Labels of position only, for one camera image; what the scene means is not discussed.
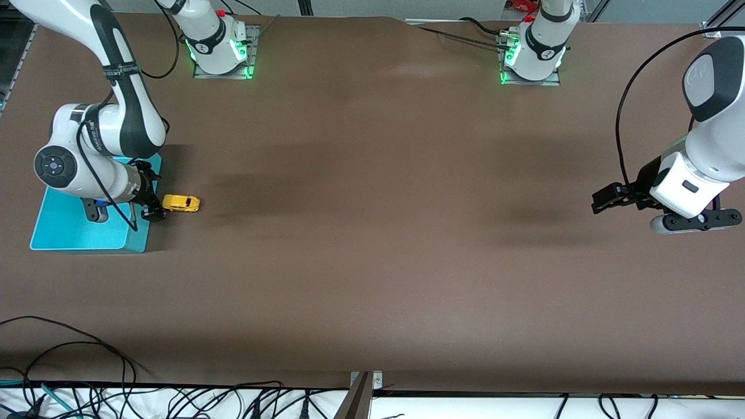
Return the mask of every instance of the robotic arm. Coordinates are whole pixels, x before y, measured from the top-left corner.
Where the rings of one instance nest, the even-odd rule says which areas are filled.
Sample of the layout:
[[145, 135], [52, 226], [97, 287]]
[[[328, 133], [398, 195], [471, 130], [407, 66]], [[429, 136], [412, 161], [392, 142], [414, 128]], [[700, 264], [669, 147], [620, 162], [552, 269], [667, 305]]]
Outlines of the robotic arm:
[[519, 44], [505, 64], [529, 81], [548, 78], [559, 66], [569, 34], [579, 21], [575, 0], [542, 0], [536, 19], [517, 27]]
[[157, 1], [176, 19], [192, 57], [205, 72], [221, 75], [247, 59], [241, 48], [246, 40], [245, 23], [222, 10], [216, 12], [209, 0]]
[[651, 222], [661, 234], [742, 222], [736, 209], [720, 208], [719, 194], [745, 177], [745, 37], [725, 37], [701, 51], [682, 87], [699, 124], [645, 165], [635, 182], [612, 183], [593, 194], [593, 212], [629, 204], [664, 210]]
[[151, 157], [165, 141], [165, 126], [116, 18], [96, 0], [11, 2], [35, 22], [91, 50], [118, 100], [111, 105], [62, 106], [50, 126], [49, 142], [34, 160], [39, 179], [81, 198], [135, 202], [146, 209], [145, 219], [162, 219], [152, 190], [157, 176], [149, 165], [125, 165], [112, 158]]

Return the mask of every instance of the wire bundle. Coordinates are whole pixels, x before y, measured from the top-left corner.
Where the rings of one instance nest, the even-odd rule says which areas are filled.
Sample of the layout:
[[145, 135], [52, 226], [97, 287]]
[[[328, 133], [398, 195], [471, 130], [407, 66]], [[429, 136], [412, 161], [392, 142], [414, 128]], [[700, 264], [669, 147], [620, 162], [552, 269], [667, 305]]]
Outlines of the wire bundle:
[[[271, 419], [276, 419], [281, 413], [285, 412], [287, 409], [289, 409], [291, 406], [295, 405], [296, 403], [303, 401], [304, 406], [310, 405], [313, 406], [314, 409], [324, 418], [328, 419], [327, 416], [318, 408], [316, 403], [312, 400], [312, 396], [315, 394], [321, 394], [327, 391], [333, 391], [336, 390], [334, 388], [331, 389], [322, 389], [322, 390], [316, 390], [316, 391], [306, 391], [305, 394], [301, 397], [298, 397], [295, 400], [292, 400], [288, 404], [284, 405], [282, 408], [278, 409], [279, 407], [279, 401], [283, 397], [287, 396], [292, 392], [292, 390], [285, 389], [284, 383], [281, 381], [263, 381], [263, 382], [243, 382], [240, 384], [233, 385], [229, 388], [218, 388], [215, 386], [204, 386], [199, 388], [194, 388], [189, 391], [184, 391], [179, 388], [175, 388], [170, 385], [154, 385], [156, 386], [155, 389], [145, 390], [145, 391], [137, 391], [135, 388], [135, 384], [137, 383], [137, 368], [138, 365], [136, 361], [132, 360], [130, 357], [124, 355], [119, 349], [112, 346], [111, 344], [106, 343], [99, 337], [84, 332], [83, 330], [77, 329], [75, 327], [72, 327], [68, 324], [65, 324], [63, 322], [54, 321], [48, 318], [38, 317], [38, 316], [21, 316], [17, 318], [11, 318], [6, 321], [0, 322], [0, 327], [11, 324], [17, 321], [22, 320], [36, 320], [36, 321], [42, 321], [48, 324], [54, 324], [60, 327], [64, 327], [67, 330], [71, 330], [79, 335], [85, 336], [86, 338], [90, 339], [88, 341], [68, 341], [62, 344], [54, 345], [53, 347], [50, 347], [49, 349], [41, 352], [33, 361], [31, 361], [26, 368], [17, 368], [12, 366], [4, 366], [0, 367], [0, 371], [12, 371], [15, 374], [18, 374], [21, 377], [21, 386], [23, 390], [23, 397], [28, 404], [28, 411], [25, 413], [19, 413], [15, 412], [14, 410], [10, 409], [9, 407], [0, 404], [0, 409], [4, 409], [11, 413], [11, 417], [17, 418], [17, 419], [37, 419], [40, 417], [44, 417], [45, 419], [84, 419], [84, 418], [91, 418], [91, 419], [101, 419], [102, 414], [105, 412], [110, 412], [110, 414], [115, 419], [123, 419], [124, 413], [129, 410], [131, 411], [136, 417], [139, 419], [146, 419], [145, 416], [140, 414], [132, 405], [130, 401], [130, 397], [134, 394], [148, 394], [148, 393], [154, 393], [157, 391], [161, 391], [164, 389], [171, 389], [175, 390], [177, 393], [174, 395], [174, 397], [171, 398], [171, 400], [168, 402], [168, 413], [165, 416], [165, 419], [182, 419], [184, 416], [182, 416], [182, 413], [190, 406], [195, 410], [195, 413], [193, 415], [190, 415], [189, 417], [191, 419], [198, 419], [198, 418], [206, 418], [211, 419], [209, 416], [209, 412], [213, 410], [215, 407], [217, 407], [220, 403], [225, 401], [228, 397], [230, 397], [232, 394], [234, 394], [238, 398], [239, 407], [238, 407], [238, 415], [236, 416], [236, 419], [247, 419], [249, 416], [251, 419], [261, 419], [261, 415], [267, 412], [269, 409], [273, 409]], [[96, 388], [94, 385], [92, 385], [89, 382], [82, 382], [82, 381], [62, 381], [62, 382], [40, 382], [40, 381], [33, 381], [29, 378], [29, 374], [33, 370], [35, 366], [39, 364], [39, 362], [44, 359], [49, 353], [54, 352], [55, 350], [58, 350], [62, 347], [70, 347], [70, 346], [80, 346], [80, 345], [89, 345], [89, 346], [96, 346], [96, 347], [102, 347], [107, 352], [111, 353], [112, 355], [116, 356], [121, 360], [122, 363], [122, 370], [121, 370], [121, 391], [118, 391], [114, 394], [107, 394], [107, 391], [110, 390], [110, 388]], [[127, 373], [131, 372], [131, 381], [127, 381]], [[244, 407], [243, 400], [241, 399], [241, 395], [239, 394], [239, 390], [241, 389], [247, 389], [247, 388], [255, 388], [258, 385], [278, 385], [277, 388], [271, 388], [271, 389], [263, 389], [260, 394], [254, 398], [247, 406]], [[40, 387], [44, 394], [37, 396], [37, 390], [36, 388]], [[70, 406], [68, 403], [64, 402], [61, 398], [59, 398], [54, 391], [58, 390], [60, 388], [73, 388], [72, 390], [72, 396], [75, 401], [75, 406]], [[88, 389], [88, 400], [82, 400], [81, 397], [78, 394], [78, 388], [87, 388]], [[205, 397], [208, 393], [214, 392], [216, 390], [219, 390], [217, 394], [213, 394], [212, 397], [209, 398], [208, 401], [204, 404], [200, 404], [197, 401], [200, 399], [200, 397]], [[62, 407], [64, 407], [67, 412], [63, 413], [61, 415], [56, 415], [52, 417], [44, 416], [42, 415], [42, 405], [46, 399], [46, 397], [51, 398], [55, 402], [59, 403]], [[116, 398], [122, 398], [122, 404], [120, 409], [115, 409], [114, 406], [112, 406], [112, 401]]]

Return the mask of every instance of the toy car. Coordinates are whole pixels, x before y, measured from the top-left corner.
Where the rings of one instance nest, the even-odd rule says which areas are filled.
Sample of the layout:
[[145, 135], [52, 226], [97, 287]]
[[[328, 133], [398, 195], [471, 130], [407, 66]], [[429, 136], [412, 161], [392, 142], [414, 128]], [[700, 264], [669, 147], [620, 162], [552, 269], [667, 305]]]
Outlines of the toy car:
[[199, 198], [186, 195], [166, 195], [163, 197], [163, 208], [178, 212], [197, 212], [199, 210]]

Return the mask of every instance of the table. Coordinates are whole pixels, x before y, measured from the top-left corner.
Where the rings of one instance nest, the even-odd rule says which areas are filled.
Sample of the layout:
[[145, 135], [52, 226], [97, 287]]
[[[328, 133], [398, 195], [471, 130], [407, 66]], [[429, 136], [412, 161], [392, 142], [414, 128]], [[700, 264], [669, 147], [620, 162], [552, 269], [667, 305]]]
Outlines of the table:
[[[141, 66], [165, 70], [162, 16], [119, 19]], [[48, 122], [108, 91], [92, 54], [39, 30], [0, 118], [0, 317], [99, 335], [145, 381], [339, 386], [382, 370], [394, 388], [742, 394], [745, 230], [656, 236], [655, 212], [590, 210], [621, 177], [628, 78], [693, 29], [579, 25], [558, 88], [502, 86], [489, 48], [387, 18], [278, 18], [251, 81], [192, 80], [182, 50], [147, 80], [172, 126], [159, 192], [205, 204], [153, 225], [136, 256], [28, 249]], [[704, 45], [634, 86], [630, 174], [685, 134], [680, 77]], [[723, 204], [745, 208], [744, 188]], [[0, 338], [20, 365], [74, 336], [29, 322]], [[120, 367], [71, 349], [36, 377]]]

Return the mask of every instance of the metal bracket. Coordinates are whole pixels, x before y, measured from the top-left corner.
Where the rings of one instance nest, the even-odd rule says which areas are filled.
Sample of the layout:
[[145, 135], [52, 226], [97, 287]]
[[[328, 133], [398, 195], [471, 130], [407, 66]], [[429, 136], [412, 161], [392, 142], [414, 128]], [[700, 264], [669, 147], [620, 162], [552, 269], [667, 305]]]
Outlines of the metal bracket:
[[221, 79], [221, 80], [247, 80], [253, 78], [253, 69], [256, 66], [256, 50], [259, 48], [259, 25], [246, 25], [246, 40], [243, 45], [238, 45], [239, 52], [245, 52], [246, 60], [239, 63], [231, 72], [222, 75], [209, 74], [202, 70], [194, 62], [194, 78]]
[[[372, 389], [379, 390], [383, 388], [383, 371], [370, 371], [372, 373]], [[355, 380], [360, 375], [360, 371], [353, 371], [349, 377], [349, 386], [355, 384]]]
[[[742, 8], [745, 7], [745, 0], [728, 0], [724, 6], [720, 7], [708, 20], [701, 22], [700, 27], [702, 29], [718, 28], [729, 23], [732, 18], [738, 15]], [[722, 33], [719, 31], [709, 32], [703, 34], [704, 38], [718, 39], [722, 37]]]
[[[380, 374], [379, 378], [376, 379], [375, 374]], [[382, 374], [380, 371], [353, 372], [352, 387], [346, 393], [334, 419], [370, 419], [373, 386], [383, 384]]]

